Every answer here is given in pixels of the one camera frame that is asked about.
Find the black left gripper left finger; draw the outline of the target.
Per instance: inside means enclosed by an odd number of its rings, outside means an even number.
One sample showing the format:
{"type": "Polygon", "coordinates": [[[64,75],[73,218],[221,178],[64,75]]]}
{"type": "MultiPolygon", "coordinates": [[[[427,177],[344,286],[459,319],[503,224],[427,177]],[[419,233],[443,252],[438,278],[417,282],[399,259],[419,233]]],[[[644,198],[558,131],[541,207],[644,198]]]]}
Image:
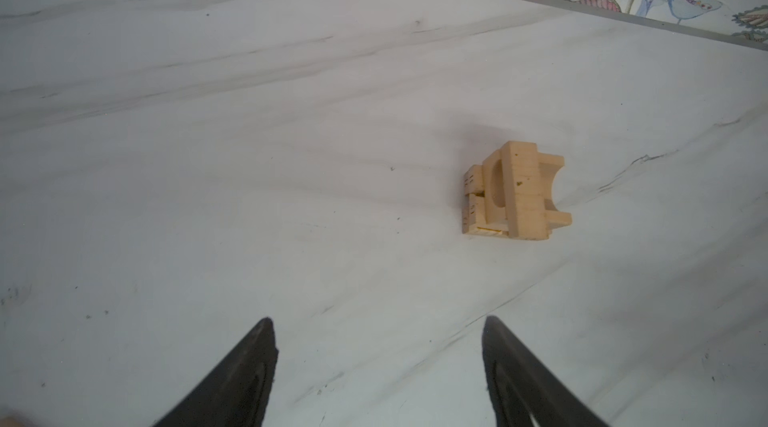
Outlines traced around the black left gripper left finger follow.
{"type": "Polygon", "coordinates": [[[261,319],[156,425],[260,426],[278,360],[274,325],[261,319]]]}

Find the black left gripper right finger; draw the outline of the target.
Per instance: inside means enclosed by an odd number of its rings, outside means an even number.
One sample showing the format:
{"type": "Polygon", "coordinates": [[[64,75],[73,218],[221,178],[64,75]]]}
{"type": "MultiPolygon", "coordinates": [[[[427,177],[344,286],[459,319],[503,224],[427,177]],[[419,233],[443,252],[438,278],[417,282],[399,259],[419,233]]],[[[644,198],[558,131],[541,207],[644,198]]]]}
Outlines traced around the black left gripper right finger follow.
{"type": "Polygon", "coordinates": [[[607,426],[496,316],[485,320],[482,357],[498,426],[607,426]]]}

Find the numbered long wood block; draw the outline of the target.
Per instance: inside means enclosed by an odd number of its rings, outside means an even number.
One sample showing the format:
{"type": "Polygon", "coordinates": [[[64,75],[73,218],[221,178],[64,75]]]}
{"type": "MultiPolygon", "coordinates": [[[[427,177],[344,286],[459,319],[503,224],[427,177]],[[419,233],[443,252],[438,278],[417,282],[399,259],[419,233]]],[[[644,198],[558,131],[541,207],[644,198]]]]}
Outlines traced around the numbered long wood block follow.
{"type": "Polygon", "coordinates": [[[500,153],[509,236],[518,240],[547,240],[537,146],[510,141],[501,147],[500,153]]]}

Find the plain wood block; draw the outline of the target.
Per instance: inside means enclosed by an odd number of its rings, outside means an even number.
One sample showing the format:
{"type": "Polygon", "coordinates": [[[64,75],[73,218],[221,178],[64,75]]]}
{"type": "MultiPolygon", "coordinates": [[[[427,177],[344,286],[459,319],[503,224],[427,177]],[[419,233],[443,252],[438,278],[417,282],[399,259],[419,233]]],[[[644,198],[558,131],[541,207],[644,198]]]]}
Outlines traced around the plain wood block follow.
{"type": "Polygon", "coordinates": [[[463,176],[463,191],[465,195],[483,196],[485,192],[483,167],[473,165],[463,176]]]}
{"type": "Polygon", "coordinates": [[[509,237],[509,234],[507,231],[489,229],[489,228],[481,227],[478,224],[463,224],[462,233],[466,235],[473,235],[473,236],[501,237],[501,238],[509,237]]]}

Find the engraved long wood block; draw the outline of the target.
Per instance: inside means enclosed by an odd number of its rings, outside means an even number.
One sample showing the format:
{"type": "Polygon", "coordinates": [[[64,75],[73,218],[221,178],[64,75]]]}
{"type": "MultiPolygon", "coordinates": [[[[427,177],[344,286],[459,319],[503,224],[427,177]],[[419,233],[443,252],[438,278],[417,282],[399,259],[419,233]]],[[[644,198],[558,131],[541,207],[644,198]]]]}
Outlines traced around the engraved long wood block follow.
{"type": "Polygon", "coordinates": [[[483,235],[486,231],[485,199],[482,196],[468,194],[462,208],[462,233],[483,235]]]}

